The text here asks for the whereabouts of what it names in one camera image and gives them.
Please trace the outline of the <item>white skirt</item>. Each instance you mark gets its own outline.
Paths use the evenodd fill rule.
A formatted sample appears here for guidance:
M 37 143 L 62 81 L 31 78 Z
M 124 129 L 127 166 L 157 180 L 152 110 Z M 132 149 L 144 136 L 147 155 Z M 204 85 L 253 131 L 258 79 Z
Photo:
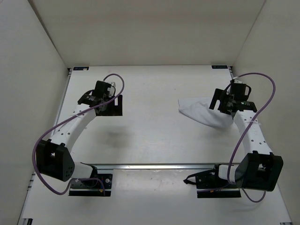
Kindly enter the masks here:
M 188 118 L 213 128 L 229 128 L 233 124 L 231 115 L 209 109 L 211 98 L 192 97 L 178 100 L 179 112 Z

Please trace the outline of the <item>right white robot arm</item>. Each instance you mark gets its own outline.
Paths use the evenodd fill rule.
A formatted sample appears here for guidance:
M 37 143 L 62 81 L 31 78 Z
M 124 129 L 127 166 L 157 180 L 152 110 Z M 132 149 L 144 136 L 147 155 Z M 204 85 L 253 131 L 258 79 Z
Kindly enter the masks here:
M 219 165 L 210 176 L 210 183 L 222 187 L 226 182 L 238 188 L 273 191 L 283 167 L 281 156 L 273 154 L 256 118 L 258 112 L 248 97 L 251 88 L 234 80 L 224 89 L 216 89 L 210 109 L 219 101 L 218 110 L 230 115 L 237 126 L 245 157 L 238 166 Z

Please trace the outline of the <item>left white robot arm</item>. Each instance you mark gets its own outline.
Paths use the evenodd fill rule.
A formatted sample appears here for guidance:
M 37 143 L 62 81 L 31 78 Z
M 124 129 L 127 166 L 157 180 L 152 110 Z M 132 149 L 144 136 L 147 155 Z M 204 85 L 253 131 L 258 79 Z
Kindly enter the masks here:
M 116 92 L 114 82 L 97 81 L 94 89 L 85 92 L 73 111 L 73 119 L 58 127 L 48 139 L 41 140 L 36 149 L 37 169 L 41 174 L 67 181 L 82 179 L 92 187 L 98 182 L 94 166 L 76 163 L 71 156 L 72 147 L 87 125 L 97 116 L 121 116 L 122 95 L 116 104 L 113 97 Z

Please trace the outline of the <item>right blue label sticker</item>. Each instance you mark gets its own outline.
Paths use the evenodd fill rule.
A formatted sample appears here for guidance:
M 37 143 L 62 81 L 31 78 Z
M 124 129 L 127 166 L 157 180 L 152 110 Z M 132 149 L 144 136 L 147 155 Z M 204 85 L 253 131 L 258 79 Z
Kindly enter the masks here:
M 227 65 L 212 65 L 212 69 L 228 69 Z

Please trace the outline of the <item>blue label sticker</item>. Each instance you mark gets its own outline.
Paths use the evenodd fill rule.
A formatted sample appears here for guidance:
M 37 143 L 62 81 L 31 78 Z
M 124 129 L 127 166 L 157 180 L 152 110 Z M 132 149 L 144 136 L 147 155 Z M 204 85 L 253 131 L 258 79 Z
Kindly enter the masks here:
M 73 71 L 87 71 L 89 67 L 73 67 Z
M 228 69 L 227 65 L 212 65 L 212 69 Z

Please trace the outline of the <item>left blue label sticker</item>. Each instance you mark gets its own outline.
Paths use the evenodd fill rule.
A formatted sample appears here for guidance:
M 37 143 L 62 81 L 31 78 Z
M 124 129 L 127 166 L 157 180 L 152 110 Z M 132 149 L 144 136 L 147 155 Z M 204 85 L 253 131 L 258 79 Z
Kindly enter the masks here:
M 87 71 L 89 67 L 73 67 L 73 71 Z

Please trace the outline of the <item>aluminium rail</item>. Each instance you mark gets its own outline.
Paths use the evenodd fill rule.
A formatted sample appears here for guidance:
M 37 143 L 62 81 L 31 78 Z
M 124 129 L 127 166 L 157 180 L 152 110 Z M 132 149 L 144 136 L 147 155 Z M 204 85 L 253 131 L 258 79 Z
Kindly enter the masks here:
M 98 170 L 209 170 L 215 164 L 183 164 L 183 163 L 166 163 L 166 164 L 84 164 L 76 163 L 76 166 L 93 166 Z

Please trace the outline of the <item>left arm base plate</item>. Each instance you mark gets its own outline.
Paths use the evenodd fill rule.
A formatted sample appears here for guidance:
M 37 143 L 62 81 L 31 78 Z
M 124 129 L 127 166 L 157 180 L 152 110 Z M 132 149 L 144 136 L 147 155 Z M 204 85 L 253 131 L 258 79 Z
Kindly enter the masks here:
M 97 180 L 72 181 L 69 196 L 110 197 L 113 184 L 113 170 L 93 169 L 92 178 Z

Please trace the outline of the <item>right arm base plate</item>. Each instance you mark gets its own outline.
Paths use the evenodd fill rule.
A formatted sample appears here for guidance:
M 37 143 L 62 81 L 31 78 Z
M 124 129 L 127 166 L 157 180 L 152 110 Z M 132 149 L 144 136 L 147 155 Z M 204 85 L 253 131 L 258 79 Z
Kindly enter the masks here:
M 212 169 L 187 176 L 183 182 L 196 186 L 198 199 L 241 198 L 236 185 L 219 178 L 219 168 L 220 164 L 215 164 Z

